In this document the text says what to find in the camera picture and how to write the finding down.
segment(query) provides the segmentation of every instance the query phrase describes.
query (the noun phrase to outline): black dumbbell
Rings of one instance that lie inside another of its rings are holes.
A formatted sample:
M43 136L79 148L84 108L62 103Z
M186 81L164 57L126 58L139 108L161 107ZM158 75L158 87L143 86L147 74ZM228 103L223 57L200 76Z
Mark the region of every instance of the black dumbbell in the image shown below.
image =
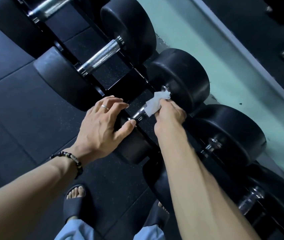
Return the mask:
M73 66L52 47L35 62L43 80L74 107L86 111L104 95L84 77L121 50L133 65L142 64L156 50L152 23L137 0L112 0L101 9L101 20L111 40L82 65Z
M0 30L14 43L34 58L40 57L53 45L59 44L52 37L47 36L42 22L49 19L67 3L73 0L41 0L34 7L30 7L24 0L0 0ZM94 6L92 0L82 0L80 5L101 8L105 3Z
M189 53L169 48L147 66L150 84L155 91L168 90L171 98L188 113L210 94L210 82L202 65ZM137 123L148 118L144 105L132 119ZM129 118L122 116L118 125L120 128ZM140 163L148 153L156 151L157 146L148 136L136 127L114 151L118 157L132 164Z
M255 161L266 148L266 139L260 127L245 114L222 104L203 106L189 123L188 130L204 145L197 152L202 160L214 153L226 165L243 168ZM163 160L149 160L143 166L143 175L163 206L173 212Z
M249 193L238 204L242 214L258 200L273 215L284 214L284 178L258 163L244 168L243 175Z

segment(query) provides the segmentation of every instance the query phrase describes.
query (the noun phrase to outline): mint green wall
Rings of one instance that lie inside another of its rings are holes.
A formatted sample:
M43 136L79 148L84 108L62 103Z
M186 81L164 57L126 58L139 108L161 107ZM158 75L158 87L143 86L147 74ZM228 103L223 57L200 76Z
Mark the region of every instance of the mint green wall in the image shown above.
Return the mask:
M240 110L262 128L266 153L284 169L282 97L190 0L138 1L166 44L189 52L203 65L218 102Z

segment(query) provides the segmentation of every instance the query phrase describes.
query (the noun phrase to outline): person's left forearm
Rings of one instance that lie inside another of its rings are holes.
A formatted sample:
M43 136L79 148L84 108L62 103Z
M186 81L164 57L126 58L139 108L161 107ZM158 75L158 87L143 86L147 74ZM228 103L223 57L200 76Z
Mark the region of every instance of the person's left forearm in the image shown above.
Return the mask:
M24 237L76 174L72 159L55 157L0 188L0 239Z

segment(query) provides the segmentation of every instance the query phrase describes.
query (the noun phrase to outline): bracelet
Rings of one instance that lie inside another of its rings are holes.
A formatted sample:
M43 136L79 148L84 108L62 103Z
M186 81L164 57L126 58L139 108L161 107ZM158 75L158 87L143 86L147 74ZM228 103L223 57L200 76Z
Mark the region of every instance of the bracelet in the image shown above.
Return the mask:
M83 173L83 167L82 167L81 162L72 153L62 151L62 152L53 154L52 156L50 156L50 159L55 158L55 157L68 157L68 158L71 158L76 163L76 168L78 169L78 173L76 174L75 179L77 179Z

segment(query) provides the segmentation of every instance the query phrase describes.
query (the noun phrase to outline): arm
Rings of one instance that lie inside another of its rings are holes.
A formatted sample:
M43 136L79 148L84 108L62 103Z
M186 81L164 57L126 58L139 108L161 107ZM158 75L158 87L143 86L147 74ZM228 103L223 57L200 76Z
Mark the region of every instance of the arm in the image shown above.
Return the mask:
M135 126L134 120L127 121L114 132L117 115L127 107L114 96L98 101L87 112L75 144L64 151L75 155L83 166L110 154ZM76 174L72 159L56 157L0 188L0 239L24 238Z
M260 239L189 145L185 112L173 101L160 103L154 130L182 239Z

